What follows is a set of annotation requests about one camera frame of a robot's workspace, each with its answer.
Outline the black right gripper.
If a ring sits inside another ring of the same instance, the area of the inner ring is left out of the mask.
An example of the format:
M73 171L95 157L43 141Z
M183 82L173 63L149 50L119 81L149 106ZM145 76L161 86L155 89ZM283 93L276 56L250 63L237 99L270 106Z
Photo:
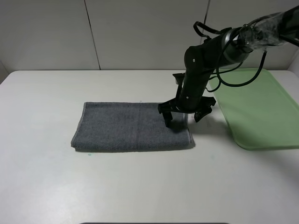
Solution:
M158 111L164 118L164 123L167 128L170 127L173 120L171 112L177 113L194 113L195 122L199 122L203 117L212 112L212 106L215 106L216 100L214 97L182 97L173 98L158 105Z

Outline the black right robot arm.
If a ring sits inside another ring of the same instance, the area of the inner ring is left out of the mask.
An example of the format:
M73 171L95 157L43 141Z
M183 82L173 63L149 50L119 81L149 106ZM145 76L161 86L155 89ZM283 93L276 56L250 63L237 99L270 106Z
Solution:
M268 47L285 42L298 46L299 8L262 16L238 28L219 31L198 21L193 28L205 40L203 44L190 46L186 50L185 72L173 74L178 85L175 98L158 105L158 112L163 115L166 127L171 125L173 112L193 113L196 122L212 112L216 100L203 96L212 74L218 78L219 85L242 87L252 83L260 74ZM241 66L256 49L262 49L263 55L256 74L249 81L229 84L220 77L221 67L232 64Z

